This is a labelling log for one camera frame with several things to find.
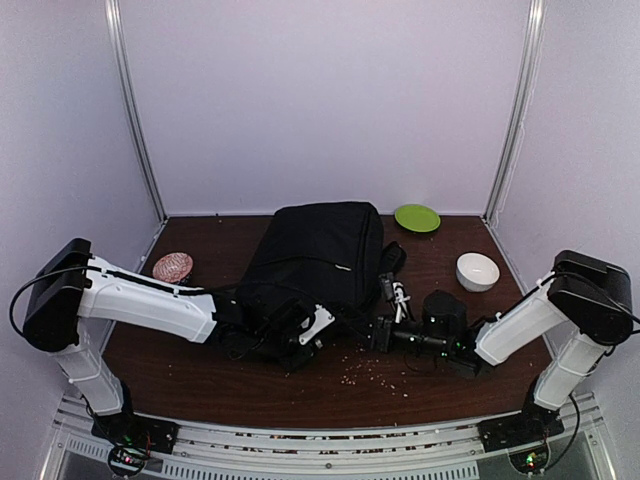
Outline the black student backpack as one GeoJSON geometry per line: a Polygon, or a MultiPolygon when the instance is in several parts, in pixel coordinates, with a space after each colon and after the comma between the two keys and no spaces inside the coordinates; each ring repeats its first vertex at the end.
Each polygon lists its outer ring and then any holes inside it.
{"type": "Polygon", "coordinates": [[[398,273],[406,253],[385,243],[384,227],[368,202],[285,207],[273,216],[241,280],[214,295],[268,313],[299,299],[314,313],[324,306],[335,321],[307,345],[317,351],[336,327],[355,331],[366,323],[381,295],[379,276],[398,273]]]}

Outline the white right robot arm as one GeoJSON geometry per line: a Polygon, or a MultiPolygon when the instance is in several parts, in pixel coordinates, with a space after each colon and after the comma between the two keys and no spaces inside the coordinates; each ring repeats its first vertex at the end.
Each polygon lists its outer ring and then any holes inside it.
{"type": "Polygon", "coordinates": [[[395,311],[371,321],[371,347],[392,347],[429,354],[474,378],[504,363],[513,353],[548,331],[570,324],[568,338],[551,364],[533,380],[526,409],[513,419],[519,440],[535,440],[551,424],[551,413],[615,347],[635,334],[629,273],[618,265],[576,251],[563,250],[551,271],[504,313],[467,321],[464,303],[436,290],[423,301],[415,321],[403,295],[393,298],[395,311]]]}

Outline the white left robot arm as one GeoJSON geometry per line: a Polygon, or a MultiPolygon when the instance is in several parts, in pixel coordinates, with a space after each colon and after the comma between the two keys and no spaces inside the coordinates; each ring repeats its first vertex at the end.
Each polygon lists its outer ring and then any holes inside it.
{"type": "Polygon", "coordinates": [[[14,330],[48,353],[106,429],[123,444],[137,442],[144,424],[131,410],[125,384],[92,343],[86,323],[108,320],[212,345],[230,358],[262,352],[292,369],[314,353],[314,340],[334,318],[302,291],[258,315],[220,289],[180,287],[121,269],[75,238],[23,285],[30,294],[24,321],[14,330]]]}

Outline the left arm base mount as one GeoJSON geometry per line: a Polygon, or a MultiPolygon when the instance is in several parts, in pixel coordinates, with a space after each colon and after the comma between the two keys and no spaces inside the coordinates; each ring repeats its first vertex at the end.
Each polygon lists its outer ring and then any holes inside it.
{"type": "Polygon", "coordinates": [[[96,416],[91,429],[94,436],[114,445],[163,454],[173,452],[178,432],[175,422],[127,413],[96,416]]]}

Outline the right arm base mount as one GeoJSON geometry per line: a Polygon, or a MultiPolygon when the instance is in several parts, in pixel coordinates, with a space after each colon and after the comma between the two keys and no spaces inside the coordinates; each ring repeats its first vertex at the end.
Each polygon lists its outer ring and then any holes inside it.
{"type": "Polygon", "coordinates": [[[481,421],[477,429],[485,452],[544,442],[550,436],[565,431],[562,420],[555,414],[549,416],[524,411],[481,421]]]}

